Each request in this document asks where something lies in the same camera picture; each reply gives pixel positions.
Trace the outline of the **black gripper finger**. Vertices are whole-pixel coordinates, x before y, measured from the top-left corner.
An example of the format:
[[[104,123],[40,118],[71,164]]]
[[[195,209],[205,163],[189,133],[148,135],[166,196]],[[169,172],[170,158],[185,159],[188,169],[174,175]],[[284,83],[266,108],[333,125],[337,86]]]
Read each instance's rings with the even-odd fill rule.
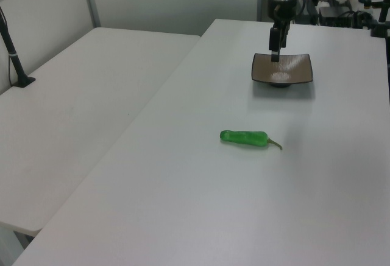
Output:
[[[287,36],[289,32],[289,22],[283,22],[280,26],[280,48],[286,47]]]
[[[269,50],[271,52],[271,61],[279,62],[280,60],[280,30],[276,27],[270,29]]]

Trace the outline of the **robot gripper body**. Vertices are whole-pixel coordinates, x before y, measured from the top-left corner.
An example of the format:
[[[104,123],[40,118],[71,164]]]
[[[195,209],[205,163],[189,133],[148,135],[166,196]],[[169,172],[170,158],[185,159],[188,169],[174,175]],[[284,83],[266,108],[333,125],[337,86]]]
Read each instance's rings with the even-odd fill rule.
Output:
[[[290,24],[296,15],[296,0],[268,0],[268,17],[273,27],[282,29]]]

